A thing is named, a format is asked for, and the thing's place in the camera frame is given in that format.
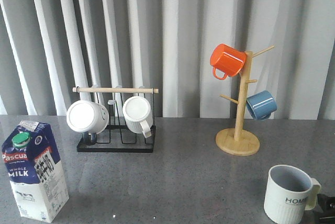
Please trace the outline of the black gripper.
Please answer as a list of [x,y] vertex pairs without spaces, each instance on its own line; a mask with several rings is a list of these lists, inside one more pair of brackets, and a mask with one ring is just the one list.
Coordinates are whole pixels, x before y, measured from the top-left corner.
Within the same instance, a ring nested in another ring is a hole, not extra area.
[[313,211],[315,223],[334,223],[334,197],[318,194],[317,201],[322,211]]

